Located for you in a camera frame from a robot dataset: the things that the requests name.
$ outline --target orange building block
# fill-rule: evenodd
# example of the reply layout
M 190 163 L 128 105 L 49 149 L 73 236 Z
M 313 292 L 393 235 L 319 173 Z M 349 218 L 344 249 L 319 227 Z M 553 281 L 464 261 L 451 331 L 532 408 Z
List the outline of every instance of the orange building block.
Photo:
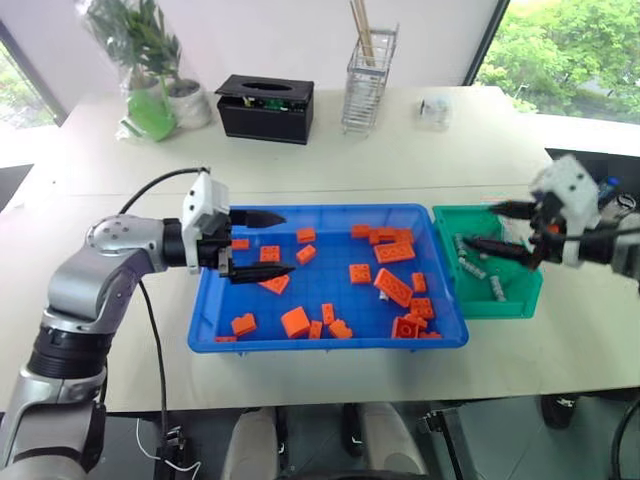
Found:
M 418 338 L 418 325 L 406 318 L 396 317 L 391 329 L 391 338 Z
M 349 265 L 351 283 L 371 283 L 371 270 L 366 263 Z
M 369 232 L 369 245 L 377 245 L 380 243 L 380 235 L 377 230 L 371 230 Z
M 311 323 L 309 322 L 307 314 L 302 307 L 289 310 L 280 318 L 280 320 L 282 321 L 282 326 L 284 327 L 285 332 L 287 332 L 287 337 L 289 338 L 297 338 L 309 333 L 309 329 L 311 328 Z
M 266 288 L 267 290 L 272 291 L 273 293 L 277 293 L 278 295 L 282 295 L 284 289 L 289 285 L 289 275 L 282 275 L 280 277 L 272 278 L 271 280 L 267 280 L 266 282 L 260 282 L 260 285 Z
M 351 227 L 351 238 L 368 238 L 370 231 L 369 225 L 354 225 Z
M 373 253 L 378 259 L 378 263 L 401 262 L 416 258 L 416 252 L 410 243 L 386 243 L 373 247 Z
M 395 242 L 396 229 L 393 227 L 380 227 L 376 229 L 381 242 Z
M 309 338 L 312 340 L 317 340 L 322 336 L 322 322 L 316 322 L 315 320 L 311 322 L 311 327 L 309 328 Z
M 279 262 L 280 246 L 265 245 L 264 247 L 260 247 L 260 261 L 261 262 Z
M 415 323 L 416 325 L 418 325 L 418 328 L 420 328 L 421 330 L 424 330 L 425 328 L 427 328 L 428 322 L 424 318 L 416 315 L 415 313 L 407 313 L 403 318 L 405 320 Z
M 318 253 L 318 251 L 313 245 L 307 245 L 296 253 L 296 258 L 298 259 L 298 262 L 300 262 L 300 265 L 306 265 L 313 259 L 313 257 L 316 256 L 316 253 Z
M 236 238 L 231 240 L 231 248 L 233 250 L 249 250 L 248 238 Z
M 242 317 L 234 318 L 231 322 L 231 328 L 236 337 L 251 333 L 258 328 L 256 325 L 256 318 L 253 313 L 246 313 Z
M 413 283 L 413 291 L 416 293 L 425 293 L 428 290 L 427 279 L 424 277 L 424 273 L 412 273 L 411 283 Z
M 401 307 L 407 308 L 409 306 L 409 302 L 413 296 L 413 291 L 409 288 L 409 285 L 404 283 L 386 268 L 380 269 L 373 285 L 386 293 L 389 298 Z
M 316 241 L 316 231 L 309 228 L 301 228 L 296 232 L 296 236 L 298 237 L 298 243 L 309 243 Z
M 413 244 L 413 233 L 410 228 L 396 228 L 396 242 L 408 242 Z
M 431 320 L 436 316 L 430 298 L 413 298 L 410 305 L 409 311 L 425 320 Z
M 336 320 L 329 325 L 329 333 L 334 338 L 351 338 L 353 337 L 353 330 L 347 327 L 344 320 Z
M 333 303 L 322 304 L 322 320 L 325 325 L 331 325 L 336 319 L 336 314 L 333 311 Z
M 420 332 L 419 338 L 442 338 L 438 332 Z

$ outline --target wire utensil holder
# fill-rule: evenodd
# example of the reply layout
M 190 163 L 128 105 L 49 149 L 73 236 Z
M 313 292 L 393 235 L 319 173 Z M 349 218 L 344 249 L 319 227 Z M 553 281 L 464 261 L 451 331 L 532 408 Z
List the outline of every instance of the wire utensil holder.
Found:
M 345 132 L 368 134 L 376 122 L 380 99 L 384 94 L 396 50 L 398 26 L 394 30 L 372 28 L 370 45 L 356 42 L 347 67 L 347 86 L 342 108 Z

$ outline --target black cable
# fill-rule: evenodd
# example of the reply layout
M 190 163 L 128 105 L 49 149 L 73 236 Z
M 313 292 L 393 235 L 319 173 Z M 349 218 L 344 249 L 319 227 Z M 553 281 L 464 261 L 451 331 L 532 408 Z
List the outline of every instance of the black cable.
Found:
M 564 235 L 562 233 L 550 232 L 548 228 L 549 225 L 544 222 L 540 222 L 540 227 L 541 227 L 540 230 L 542 232 L 542 235 L 552 238 L 554 240 L 559 240 L 563 242 L 589 242 L 593 240 L 604 240 L 608 238 L 616 238 L 621 235 L 631 235 L 633 233 L 640 233 L 640 227 L 636 227 L 636 228 L 627 228 L 623 230 L 615 230 L 615 229 L 598 230 L 595 232 L 583 233 L 581 235 Z
M 629 420 L 633 413 L 640 408 L 640 397 L 638 397 L 629 407 L 625 410 L 620 423 L 616 427 L 616 431 L 613 434 L 613 440 L 611 441 L 611 477 L 614 480 L 621 480 L 620 474 L 620 445 L 622 444 L 622 436 L 624 435 Z
M 192 167 L 192 168 L 181 168 L 178 170 L 173 170 L 172 172 L 165 173 L 164 175 L 160 175 L 159 177 L 151 180 L 144 187 L 138 190 L 127 203 L 120 209 L 118 212 L 119 215 L 123 215 L 129 211 L 131 206 L 137 202 L 142 195 L 147 193 L 153 187 L 158 185 L 159 183 L 172 178 L 177 177 L 178 175 L 186 175 L 191 173 L 201 173 L 201 172 L 209 172 L 209 169 L 206 167 Z M 142 295 L 144 296 L 144 301 L 147 304 L 147 312 L 149 313 L 149 322 L 151 323 L 151 330 L 153 331 L 153 338 L 156 343 L 156 351 L 158 354 L 158 370 L 160 371 L 160 423 L 161 423 L 161 440 L 160 440 L 160 458 L 162 459 L 161 464 L 164 466 L 164 455 L 167 447 L 167 434 L 169 432 L 169 422 L 168 422 L 168 413 L 167 413 L 167 379 L 164 371 L 164 358 L 162 356 L 162 344 L 160 343 L 160 335 L 158 334 L 158 327 L 156 325 L 156 319 L 153 314 L 153 307 L 151 306 L 151 299 L 149 298 L 149 293 L 147 292 L 144 283 L 142 280 L 138 281 L 138 285 L 140 285 L 140 290 L 142 291 Z M 105 381 L 102 385 L 102 389 L 100 390 L 100 399 L 103 402 L 107 396 L 107 378 L 105 377 Z
M 153 187 L 155 187 L 157 184 L 164 182 L 165 180 L 167 180 L 168 178 L 171 177 L 177 177 L 178 175 L 185 175 L 187 173 L 200 173 L 200 172 L 209 172 L 209 169 L 206 167 L 192 167 L 192 168 L 181 168 L 179 170 L 174 170 L 172 172 L 168 172 L 165 173 L 164 175 L 160 175 L 158 178 L 155 178 L 154 180 L 151 180 L 149 183 L 147 183 L 144 187 L 142 187 L 140 190 L 138 190 L 133 197 L 131 197 L 129 199 L 129 201 L 127 203 L 124 204 L 124 206 L 120 209 L 120 211 L 118 212 L 119 215 L 122 215 L 123 213 L 127 213 L 127 211 L 131 208 L 131 205 L 133 205 L 134 203 L 136 203 L 138 201 L 138 199 L 144 195 L 145 193 L 147 193 L 149 190 L 151 190 Z
M 158 326 L 156 325 L 156 318 L 153 314 L 153 307 L 151 306 L 151 299 L 147 288 L 142 283 L 142 280 L 138 282 L 140 285 L 140 291 L 144 296 L 144 302 L 147 304 L 147 312 L 149 313 L 149 322 L 151 322 L 151 330 L 153 330 L 153 339 L 156 342 L 156 352 L 158 354 L 158 370 L 160 371 L 160 429 L 162 431 L 162 439 L 160 441 L 160 458 L 164 460 L 165 449 L 167 447 L 167 432 L 168 427 L 168 415 L 167 415 L 167 378 L 164 372 L 164 358 L 162 357 L 162 344 L 160 343 L 160 335 L 158 334 Z
M 107 359 L 104 359 L 104 382 L 102 382 L 102 387 L 100 387 L 100 403 L 104 405 L 105 400 L 107 399 L 107 384 L 109 383 L 109 364 L 107 363 Z

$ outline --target green plastic tray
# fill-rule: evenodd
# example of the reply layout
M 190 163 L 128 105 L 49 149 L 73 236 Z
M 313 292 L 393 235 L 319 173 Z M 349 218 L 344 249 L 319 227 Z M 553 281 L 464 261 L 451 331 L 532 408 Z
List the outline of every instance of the green plastic tray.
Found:
M 482 260 L 472 248 L 467 259 L 487 272 L 478 280 L 458 263 L 454 235 L 482 235 L 502 239 L 503 227 L 498 217 L 486 206 L 434 207 L 435 226 L 444 249 L 447 266 L 465 319 L 530 318 L 536 310 L 542 274 L 531 272 L 517 262 L 497 257 Z M 491 291 L 490 275 L 498 275 L 506 302 L 497 302 Z

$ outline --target wire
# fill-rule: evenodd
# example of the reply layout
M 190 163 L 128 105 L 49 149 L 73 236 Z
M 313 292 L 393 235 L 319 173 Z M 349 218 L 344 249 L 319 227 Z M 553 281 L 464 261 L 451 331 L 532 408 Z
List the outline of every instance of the wire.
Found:
M 167 433 L 169 432 L 168 419 L 167 419 L 167 378 L 164 371 L 164 358 L 162 357 L 162 343 L 160 342 L 160 335 L 158 334 L 158 326 L 156 325 L 156 318 L 153 314 L 153 307 L 151 306 L 151 299 L 147 292 L 147 287 L 144 286 L 142 280 L 138 282 L 140 285 L 140 291 L 144 296 L 144 302 L 147 304 L 147 312 L 149 313 L 149 322 L 151 322 L 151 330 L 153 330 L 153 339 L 156 342 L 156 352 L 158 354 L 158 370 L 160 371 L 160 424 L 162 438 L 160 439 L 160 452 L 164 455 L 165 448 L 167 447 Z
M 131 205 L 136 203 L 142 195 L 147 193 L 149 190 L 151 190 L 153 187 L 155 187 L 159 183 L 164 182 L 165 180 L 171 177 L 177 177 L 178 175 L 185 175 L 188 173 L 201 173 L 201 172 L 209 172 L 209 169 L 206 167 L 181 168 L 179 170 L 174 170 L 172 172 L 165 173 L 164 175 L 160 175 L 158 178 L 151 180 L 144 187 L 138 190 L 133 195 L 133 197 L 131 197 L 129 201 L 124 204 L 124 206 L 120 209 L 118 214 L 122 215 L 124 213 L 127 213 L 127 211 L 131 208 Z
M 625 230 L 599 230 L 597 232 L 587 232 L 582 235 L 562 235 L 561 233 L 553 233 L 547 229 L 543 229 L 543 235 L 554 238 L 556 240 L 562 240 L 565 242 L 588 242 L 593 240 L 604 240 L 607 238 L 616 238 L 622 235 L 631 235 L 633 233 L 640 233 L 640 227 L 627 228 Z
M 142 195 L 147 193 L 153 187 L 158 185 L 159 183 L 172 178 L 177 177 L 178 175 L 186 175 L 191 173 L 199 174 L 201 172 L 209 172 L 209 169 L 206 167 L 191 167 L 191 168 L 181 168 L 178 170 L 173 170 L 171 172 L 165 173 L 164 175 L 160 175 L 159 177 L 151 180 L 144 187 L 138 190 L 128 201 L 124 204 L 124 206 L 118 212 L 119 215 L 123 215 L 129 211 L 131 206 L 137 202 Z M 142 291 L 142 295 L 144 296 L 145 303 L 147 305 L 147 312 L 149 313 L 149 322 L 151 323 L 151 330 L 153 331 L 153 338 L 156 343 L 156 351 L 158 354 L 158 370 L 160 372 L 160 421 L 161 421 L 161 430 L 162 430 L 162 438 L 160 441 L 160 451 L 164 455 L 166 446 L 167 446 L 167 433 L 169 431 L 168 427 L 168 414 L 167 414 L 167 380 L 164 370 L 164 359 L 162 356 L 162 344 L 160 343 L 160 335 L 158 334 L 158 327 L 156 325 L 155 316 L 153 314 L 153 307 L 151 306 L 151 299 L 149 298 L 149 293 L 147 292 L 144 283 L 142 280 L 138 282 L 140 285 L 140 290 Z M 104 400 L 107 396 L 107 377 L 105 377 L 105 381 L 102 385 L 102 389 L 100 390 L 100 401 L 104 403 Z
M 102 387 L 100 387 L 100 403 L 104 405 L 105 400 L 107 399 L 107 385 L 109 383 L 109 364 L 107 363 L 107 359 L 104 359 L 104 382 L 102 382 Z
M 138 448 L 140 448 L 140 451 L 144 454 L 145 457 L 150 458 L 151 460 L 162 460 L 160 457 L 156 457 L 155 455 L 151 455 L 142 446 L 142 442 L 140 441 L 140 419 L 139 418 L 136 421 L 136 440 L 138 442 Z M 179 466 L 175 465 L 174 463 L 172 463 L 172 462 L 170 462 L 169 460 L 166 460 L 166 459 L 164 459 L 163 461 L 164 461 L 164 463 L 169 465 L 174 470 L 177 470 L 178 472 L 190 472 L 191 470 L 195 469 L 194 472 L 193 472 L 193 475 L 191 476 L 191 480 L 194 480 L 196 478 L 196 475 L 198 475 L 198 471 L 200 470 L 200 467 L 202 466 L 202 462 L 200 462 L 200 461 L 194 463 L 193 465 L 191 465 L 190 467 L 187 467 L 187 468 L 179 467 Z
M 616 427 L 616 431 L 613 434 L 613 440 L 611 441 L 611 476 L 614 480 L 620 480 L 622 478 L 620 474 L 620 445 L 622 444 L 622 436 L 624 435 L 629 420 L 633 413 L 640 408 L 640 396 L 625 410 L 620 423 Z

